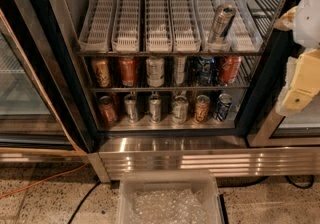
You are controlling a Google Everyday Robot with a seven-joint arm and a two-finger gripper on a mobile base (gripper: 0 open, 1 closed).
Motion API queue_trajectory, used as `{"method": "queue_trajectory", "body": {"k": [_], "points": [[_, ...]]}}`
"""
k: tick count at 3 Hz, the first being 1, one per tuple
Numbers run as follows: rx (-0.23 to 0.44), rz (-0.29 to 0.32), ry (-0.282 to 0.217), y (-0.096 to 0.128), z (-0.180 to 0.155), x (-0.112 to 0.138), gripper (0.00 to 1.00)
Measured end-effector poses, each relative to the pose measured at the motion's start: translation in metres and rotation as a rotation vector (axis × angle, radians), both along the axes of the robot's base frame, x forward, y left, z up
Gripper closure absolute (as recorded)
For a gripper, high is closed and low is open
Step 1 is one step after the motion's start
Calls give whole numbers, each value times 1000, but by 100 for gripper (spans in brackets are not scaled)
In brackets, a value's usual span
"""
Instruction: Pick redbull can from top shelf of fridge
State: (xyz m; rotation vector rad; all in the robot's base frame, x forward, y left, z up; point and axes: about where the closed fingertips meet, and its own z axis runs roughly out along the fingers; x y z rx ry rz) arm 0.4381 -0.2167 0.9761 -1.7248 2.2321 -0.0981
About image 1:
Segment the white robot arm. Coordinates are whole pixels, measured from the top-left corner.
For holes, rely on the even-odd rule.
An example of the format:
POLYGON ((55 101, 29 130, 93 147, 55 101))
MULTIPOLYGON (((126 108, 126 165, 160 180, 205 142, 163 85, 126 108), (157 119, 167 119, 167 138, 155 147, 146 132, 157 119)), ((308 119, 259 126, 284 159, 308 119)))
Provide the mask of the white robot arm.
POLYGON ((290 116, 320 92, 320 0, 301 0, 276 20, 274 28, 292 31, 294 42, 305 48, 297 58, 288 58, 285 85, 275 106, 279 115, 290 116))

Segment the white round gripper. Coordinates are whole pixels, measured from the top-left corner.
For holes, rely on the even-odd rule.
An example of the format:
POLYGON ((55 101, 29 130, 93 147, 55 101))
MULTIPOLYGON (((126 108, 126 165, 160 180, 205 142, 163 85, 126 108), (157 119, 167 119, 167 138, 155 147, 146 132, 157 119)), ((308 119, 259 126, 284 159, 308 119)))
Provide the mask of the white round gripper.
MULTIPOLYGON (((274 28, 290 31, 294 27, 297 7, 294 6, 278 18, 274 28)), ((275 111, 290 116, 303 110, 320 92, 320 50, 302 53, 297 59, 289 57, 286 64, 285 85, 278 96, 275 111)))

